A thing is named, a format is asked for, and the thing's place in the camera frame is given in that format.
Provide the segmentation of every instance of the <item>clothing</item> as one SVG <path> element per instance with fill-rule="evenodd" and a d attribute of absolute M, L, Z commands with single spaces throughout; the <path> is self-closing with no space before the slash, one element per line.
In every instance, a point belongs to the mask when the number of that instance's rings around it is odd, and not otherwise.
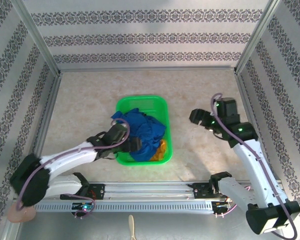
<path fill-rule="evenodd" d="M 130 136 L 141 139 L 141 149 L 130 153 L 135 161 L 146 162 L 155 155 L 165 135 L 166 126 L 154 117 L 140 112 L 139 108 L 134 108 L 125 114 L 117 111 L 111 118 L 126 120 L 130 126 Z"/>
<path fill-rule="evenodd" d="M 167 151 L 167 141 L 162 139 L 160 141 L 160 146 L 157 148 L 155 155 L 153 155 L 150 161 L 161 161 L 162 159 L 164 159 L 166 151 Z"/>

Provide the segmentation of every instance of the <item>yellow cloth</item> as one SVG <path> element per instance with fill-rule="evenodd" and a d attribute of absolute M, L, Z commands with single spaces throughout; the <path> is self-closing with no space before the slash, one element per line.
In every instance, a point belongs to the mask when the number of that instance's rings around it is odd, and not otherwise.
<path fill-rule="evenodd" d="M 150 159 L 150 161 L 161 161 L 164 159 L 165 152 L 167 151 L 167 141 L 161 139 L 160 146 L 156 150 L 155 155 Z"/>

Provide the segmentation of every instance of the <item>striped wallpaper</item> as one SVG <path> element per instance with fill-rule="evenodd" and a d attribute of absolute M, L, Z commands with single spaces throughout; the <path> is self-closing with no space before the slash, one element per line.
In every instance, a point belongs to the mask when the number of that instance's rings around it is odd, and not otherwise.
<path fill-rule="evenodd" d="M 0 236 L 9 178 L 38 136 L 55 76 L 8 0 L 0 0 Z"/>
<path fill-rule="evenodd" d="M 267 2 L 24 1 L 61 70 L 234 67 Z"/>
<path fill-rule="evenodd" d="M 241 77 L 267 158 L 300 204 L 300 0 L 280 3 Z"/>

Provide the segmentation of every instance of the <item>beige floor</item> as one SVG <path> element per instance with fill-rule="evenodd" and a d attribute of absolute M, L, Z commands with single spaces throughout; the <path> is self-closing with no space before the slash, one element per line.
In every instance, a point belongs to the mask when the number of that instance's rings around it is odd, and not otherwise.
<path fill-rule="evenodd" d="M 100 159 L 72 169 L 88 181 L 200 181 L 228 171 L 238 180 L 247 173 L 227 142 L 189 121 L 191 110 L 210 110 L 221 92 L 237 100 L 241 121 L 247 117 L 232 70 L 110 71 L 65 73 L 46 136 L 43 155 L 74 147 L 110 128 L 122 97 L 160 95 L 169 107 L 173 157 L 164 165 L 126 167 Z"/>

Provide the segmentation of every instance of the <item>blue cloth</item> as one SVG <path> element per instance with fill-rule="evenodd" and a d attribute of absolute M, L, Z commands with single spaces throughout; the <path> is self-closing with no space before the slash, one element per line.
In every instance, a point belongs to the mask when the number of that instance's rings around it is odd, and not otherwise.
<path fill-rule="evenodd" d="M 160 146 L 160 140 L 164 137 L 166 126 L 154 117 L 140 112 L 139 108 L 134 108 L 125 114 L 117 111 L 111 118 L 126 120 L 130 125 L 130 136 L 141 139 L 141 149 L 130 152 L 135 161 L 146 162 L 155 155 Z"/>

